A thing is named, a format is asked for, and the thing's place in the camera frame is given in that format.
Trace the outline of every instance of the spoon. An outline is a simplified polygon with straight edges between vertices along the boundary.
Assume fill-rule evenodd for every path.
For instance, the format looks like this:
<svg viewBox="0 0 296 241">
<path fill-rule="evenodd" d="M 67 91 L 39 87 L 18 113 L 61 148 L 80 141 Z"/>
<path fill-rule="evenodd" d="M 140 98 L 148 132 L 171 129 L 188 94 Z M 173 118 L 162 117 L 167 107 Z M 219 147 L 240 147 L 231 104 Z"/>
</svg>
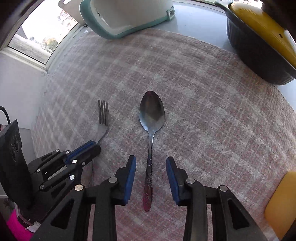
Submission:
<svg viewBox="0 0 296 241">
<path fill-rule="evenodd" d="M 149 133 L 149 147 L 146 167 L 146 177 L 143 195 L 144 210 L 148 212 L 152 204 L 152 143 L 155 132 L 157 132 L 165 121 L 165 109 L 159 96 L 148 91 L 144 94 L 139 111 L 140 122 Z"/>
</svg>

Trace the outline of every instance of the plaid tablecloth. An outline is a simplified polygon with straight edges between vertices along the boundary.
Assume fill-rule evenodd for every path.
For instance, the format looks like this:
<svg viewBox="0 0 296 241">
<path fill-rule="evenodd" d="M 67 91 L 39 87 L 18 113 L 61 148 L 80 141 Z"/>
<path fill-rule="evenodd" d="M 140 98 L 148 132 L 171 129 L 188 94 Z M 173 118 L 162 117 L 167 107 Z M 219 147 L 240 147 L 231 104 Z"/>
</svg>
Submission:
<svg viewBox="0 0 296 241">
<path fill-rule="evenodd" d="M 138 112 L 148 90 L 163 101 L 166 119 L 154 139 L 153 204 L 145 213 L 148 133 Z M 238 56 L 156 29 L 119 40 L 86 33 L 49 74 L 33 129 L 36 155 L 95 138 L 98 99 L 108 101 L 110 129 L 93 174 L 91 165 L 85 167 L 83 181 L 93 175 L 97 185 L 125 166 L 129 155 L 137 158 L 131 199 L 116 207 L 118 240 L 182 240 L 186 207 L 173 202 L 168 156 L 203 185 L 227 185 L 268 240 L 275 239 L 263 212 L 285 173 L 296 170 L 295 112 Z"/>
</svg>

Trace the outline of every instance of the outdoor view through window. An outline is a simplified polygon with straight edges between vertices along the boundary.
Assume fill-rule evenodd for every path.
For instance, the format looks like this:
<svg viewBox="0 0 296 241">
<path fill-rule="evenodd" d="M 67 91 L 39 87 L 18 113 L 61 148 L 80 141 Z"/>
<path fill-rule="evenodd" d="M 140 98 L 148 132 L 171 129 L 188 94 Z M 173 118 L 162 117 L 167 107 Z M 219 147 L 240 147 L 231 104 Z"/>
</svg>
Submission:
<svg viewBox="0 0 296 241">
<path fill-rule="evenodd" d="M 43 1 L 24 21 L 8 46 L 46 64 L 58 44 L 77 24 L 57 5 L 59 1 Z"/>
</svg>

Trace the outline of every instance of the pink fluffy object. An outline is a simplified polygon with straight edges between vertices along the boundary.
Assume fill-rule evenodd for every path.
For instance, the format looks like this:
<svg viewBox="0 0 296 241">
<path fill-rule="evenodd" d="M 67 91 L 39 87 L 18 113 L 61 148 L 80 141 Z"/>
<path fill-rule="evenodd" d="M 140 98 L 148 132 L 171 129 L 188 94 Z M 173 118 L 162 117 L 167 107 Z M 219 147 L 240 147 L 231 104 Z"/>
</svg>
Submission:
<svg viewBox="0 0 296 241">
<path fill-rule="evenodd" d="M 17 220 L 17 214 L 13 210 L 9 220 L 6 222 L 7 226 L 11 230 L 12 234 L 18 241 L 29 241 L 33 236 L 33 233 L 25 229 Z"/>
</svg>

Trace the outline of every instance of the black pot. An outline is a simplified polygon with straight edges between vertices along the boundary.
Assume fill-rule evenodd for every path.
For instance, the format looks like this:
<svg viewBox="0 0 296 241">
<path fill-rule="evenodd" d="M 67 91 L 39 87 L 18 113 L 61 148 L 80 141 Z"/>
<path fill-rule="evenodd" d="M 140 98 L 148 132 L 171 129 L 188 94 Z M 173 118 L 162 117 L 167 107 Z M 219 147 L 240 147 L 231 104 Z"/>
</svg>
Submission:
<svg viewBox="0 0 296 241">
<path fill-rule="evenodd" d="M 296 69 L 231 10 L 232 1 L 216 0 L 227 16 L 227 36 L 242 61 L 257 75 L 275 85 L 296 78 Z"/>
</svg>

